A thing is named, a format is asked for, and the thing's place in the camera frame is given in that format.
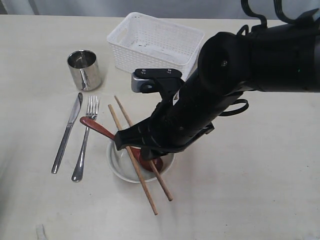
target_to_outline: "silver fork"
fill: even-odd
[[[98,97],[97,96],[89,96],[88,107],[87,107],[85,116],[87,118],[96,120],[97,116],[98,116],[98,109],[99,109]],[[85,128],[81,151],[80,151],[78,161],[76,162],[76,165],[75,165],[72,177],[71,177],[72,181],[74,181],[74,182],[81,181],[82,177],[84,175],[85,153],[86,153],[86,146],[87,146],[89,130],[90,130],[90,128],[88,128],[88,127]]]

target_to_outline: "table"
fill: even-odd
[[[148,117],[158,94],[131,92],[129,73],[114,67],[107,35],[121,18],[1,15],[0,239],[48,240],[302,239],[320,236],[320,94],[247,92],[248,111],[217,118],[215,130],[176,155],[164,176],[174,200],[148,183],[158,216],[139,184],[114,176],[108,140],[91,131],[83,180],[71,181],[85,127],[71,132],[57,175],[57,150],[77,95],[66,59],[97,54],[97,121],[115,131],[108,111],[120,98],[134,122]],[[236,33],[256,20],[170,19],[205,31]],[[278,25],[279,21],[269,21]],[[80,116],[85,114],[82,107]]]

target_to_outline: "metal cup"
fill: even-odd
[[[90,91],[101,84],[97,56],[89,50],[78,50],[68,56],[67,63],[79,90]]]

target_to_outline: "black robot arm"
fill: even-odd
[[[265,18],[242,0],[244,11],[261,25],[211,37],[186,82],[175,69],[136,69],[133,78],[145,80],[139,92],[159,92],[162,101],[150,117],[116,133],[117,149],[140,147],[145,160],[181,152],[211,132],[216,117],[246,110],[248,102],[239,99],[244,91],[320,92],[320,11],[292,20],[283,17],[279,2],[274,0],[277,15],[290,22],[267,28]],[[244,106],[225,111],[239,103]]]

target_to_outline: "butter knife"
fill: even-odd
[[[75,121],[76,121],[76,119],[78,117],[78,114],[80,112],[81,105],[82,105],[82,100],[83,100],[82,93],[79,92],[78,96],[76,97],[75,103],[73,105],[73,108],[72,108],[72,111],[71,111],[71,115],[69,117],[68,123],[67,123],[65,131],[64,131],[63,138],[62,138],[61,143],[60,143],[60,147],[58,149],[58,152],[56,154],[56,157],[55,157],[52,169],[51,169],[51,173],[52,174],[56,174],[58,172],[58,169],[59,169],[60,164],[61,164],[62,157],[63,157],[65,149],[66,149],[66,145],[67,145],[67,142],[68,142],[68,138],[69,138],[71,129],[72,129],[72,127],[73,127],[73,125],[74,125],[74,123],[75,123]]]

